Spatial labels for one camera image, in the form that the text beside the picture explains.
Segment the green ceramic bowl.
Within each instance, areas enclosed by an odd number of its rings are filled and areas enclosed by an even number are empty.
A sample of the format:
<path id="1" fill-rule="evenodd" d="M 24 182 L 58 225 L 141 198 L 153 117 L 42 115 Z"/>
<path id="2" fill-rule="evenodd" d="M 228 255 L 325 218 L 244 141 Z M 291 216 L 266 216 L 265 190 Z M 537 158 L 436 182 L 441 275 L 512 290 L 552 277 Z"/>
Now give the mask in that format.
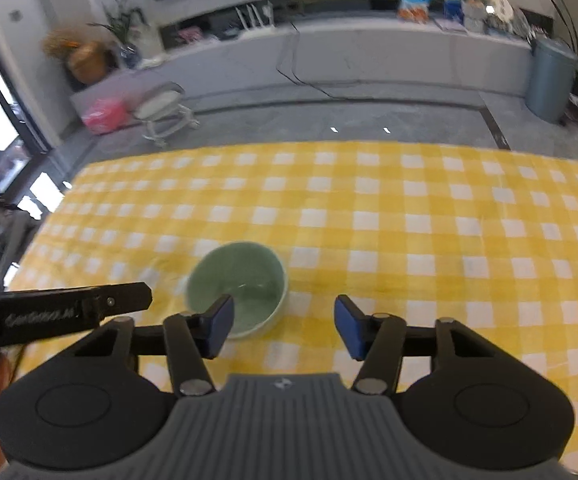
<path id="1" fill-rule="evenodd" d="M 187 278 L 184 297 L 187 311 L 200 313 L 219 296 L 231 296 L 235 317 L 229 338 L 235 340 L 271 328 L 285 310 L 288 292 L 288 273 L 271 248 L 233 242 L 198 262 Z"/>

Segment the yellow checkered tablecloth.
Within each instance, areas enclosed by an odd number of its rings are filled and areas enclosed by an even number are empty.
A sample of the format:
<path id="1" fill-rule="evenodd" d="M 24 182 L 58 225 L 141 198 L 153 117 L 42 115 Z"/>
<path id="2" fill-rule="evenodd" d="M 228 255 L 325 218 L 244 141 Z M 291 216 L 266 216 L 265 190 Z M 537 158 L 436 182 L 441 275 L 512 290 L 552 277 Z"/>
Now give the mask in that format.
<path id="1" fill-rule="evenodd" d="M 45 220 L 16 289 L 142 281 L 137 322 L 182 311 L 187 278 L 216 247 L 253 240 L 289 278 L 280 319 L 209 363 L 231 373 L 359 366 L 332 308 L 429 326 L 450 316 L 563 389 L 578 471 L 578 162 L 397 142 L 222 146 L 99 162 Z"/>

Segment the pink plastic box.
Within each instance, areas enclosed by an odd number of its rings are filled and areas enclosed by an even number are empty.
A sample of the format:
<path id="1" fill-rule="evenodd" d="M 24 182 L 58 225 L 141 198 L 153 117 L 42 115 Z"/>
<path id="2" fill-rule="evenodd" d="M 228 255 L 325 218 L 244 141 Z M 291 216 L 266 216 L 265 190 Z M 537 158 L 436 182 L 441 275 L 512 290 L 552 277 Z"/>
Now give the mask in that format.
<path id="1" fill-rule="evenodd" d="M 126 104 L 120 99 L 99 99 L 82 116 L 82 122 L 96 136 L 113 133 L 130 120 Z"/>

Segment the white round stool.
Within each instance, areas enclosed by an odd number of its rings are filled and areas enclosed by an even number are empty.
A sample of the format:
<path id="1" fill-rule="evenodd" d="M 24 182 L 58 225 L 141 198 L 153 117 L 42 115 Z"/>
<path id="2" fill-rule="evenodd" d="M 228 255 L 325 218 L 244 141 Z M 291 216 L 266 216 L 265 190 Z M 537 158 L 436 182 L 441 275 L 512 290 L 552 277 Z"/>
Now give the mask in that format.
<path id="1" fill-rule="evenodd" d="M 146 129 L 143 138 L 164 148 L 179 130 L 197 129 L 200 122 L 184 98 L 185 90 L 173 81 L 148 90 L 132 110 L 132 117 Z"/>

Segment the brown round vase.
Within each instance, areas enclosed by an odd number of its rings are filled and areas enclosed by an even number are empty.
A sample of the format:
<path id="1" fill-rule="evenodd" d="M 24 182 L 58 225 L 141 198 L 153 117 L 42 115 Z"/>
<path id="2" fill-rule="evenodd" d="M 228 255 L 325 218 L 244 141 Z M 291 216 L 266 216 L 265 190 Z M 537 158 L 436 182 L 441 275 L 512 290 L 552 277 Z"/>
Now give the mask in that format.
<path id="1" fill-rule="evenodd" d="M 67 65 L 81 84 L 96 84 L 107 75 L 104 45 L 97 41 L 82 44 L 69 55 Z"/>

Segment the blue glass vase plant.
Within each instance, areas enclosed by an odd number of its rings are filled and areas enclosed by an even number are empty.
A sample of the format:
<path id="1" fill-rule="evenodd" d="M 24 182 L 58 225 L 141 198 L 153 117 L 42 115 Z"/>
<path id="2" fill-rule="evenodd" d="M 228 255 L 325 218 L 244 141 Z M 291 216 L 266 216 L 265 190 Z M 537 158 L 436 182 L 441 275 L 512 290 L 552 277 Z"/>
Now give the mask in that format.
<path id="1" fill-rule="evenodd" d="M 138 25 L 148 25 L 143 9 L 131 0 L 114 0 L 114 6 L 103 6 L 103 11 L 105 21 L 88 23 L 88 26 L 110 32 L 116 40 L 122 63 L 129 70 L 135 70 L 142 62 L 142 55 L 133 42 L 133 34 Z"/>

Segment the grey-blue trash bin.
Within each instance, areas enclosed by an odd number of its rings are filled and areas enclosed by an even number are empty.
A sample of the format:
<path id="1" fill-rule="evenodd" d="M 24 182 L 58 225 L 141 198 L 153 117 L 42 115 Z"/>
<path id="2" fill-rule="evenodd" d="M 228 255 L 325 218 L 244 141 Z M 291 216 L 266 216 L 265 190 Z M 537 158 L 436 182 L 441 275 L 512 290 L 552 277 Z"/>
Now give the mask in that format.
<path id="1" fill-rule="evenodd" d="M 560 122 L 569 102 L 577 68 L 577 56 L 559 40 L 538 38 L 534 42 L 531 75 L 525 105 L 538 118 Z"/>

